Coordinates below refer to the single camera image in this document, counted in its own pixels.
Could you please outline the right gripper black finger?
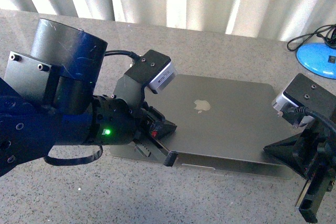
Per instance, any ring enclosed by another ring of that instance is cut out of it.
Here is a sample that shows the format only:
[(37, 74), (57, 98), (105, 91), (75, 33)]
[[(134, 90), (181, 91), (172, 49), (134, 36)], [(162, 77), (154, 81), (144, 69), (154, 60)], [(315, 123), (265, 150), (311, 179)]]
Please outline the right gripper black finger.
[(308, 179), (305, 170), (305, 164), (308, 160), (308, 144), (309, 138), (301, 133), (267, 145), (263, 150), (266, 154), (291, 168), (302, 178)]

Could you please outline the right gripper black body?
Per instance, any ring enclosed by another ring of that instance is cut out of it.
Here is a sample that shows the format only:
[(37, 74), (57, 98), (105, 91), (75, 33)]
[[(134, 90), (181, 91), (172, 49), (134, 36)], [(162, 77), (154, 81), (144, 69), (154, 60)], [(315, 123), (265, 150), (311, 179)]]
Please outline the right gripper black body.
[(306, 183), (296, 207), (308, 223), (317, 223), (323, 197), (335, 187), (335, 133), (321, 122), (307, 127), (298, 143), (299, 168)]

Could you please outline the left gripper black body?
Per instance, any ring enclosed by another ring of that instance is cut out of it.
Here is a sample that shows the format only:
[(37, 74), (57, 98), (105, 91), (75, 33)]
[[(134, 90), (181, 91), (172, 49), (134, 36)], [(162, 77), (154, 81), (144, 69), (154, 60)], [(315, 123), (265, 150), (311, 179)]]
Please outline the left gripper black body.
[(126, 145), (139, 132), (151, 137), (162, 133), (165, 118), (146, 102), (138, 109), (131, 109), (121, 99), (95, 95), (91, 105), (92, 145)]

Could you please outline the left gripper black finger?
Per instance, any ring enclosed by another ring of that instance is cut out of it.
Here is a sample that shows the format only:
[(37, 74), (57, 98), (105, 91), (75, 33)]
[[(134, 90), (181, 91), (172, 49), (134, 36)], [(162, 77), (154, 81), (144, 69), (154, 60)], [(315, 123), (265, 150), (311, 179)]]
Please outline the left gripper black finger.
[(173, 133), (177, 125), (166, 119), (166, 117), (154, 107), (148, 110), (148, 120), (150, 121), (149, 133), (155, 139), (162, 139)]
[(145, 158), (161, 162), (164, 166), (172, 167), (176, 161), (177, 153), (168, 151), (162, 145), (150, 140), (134, 140), (136, 149)]

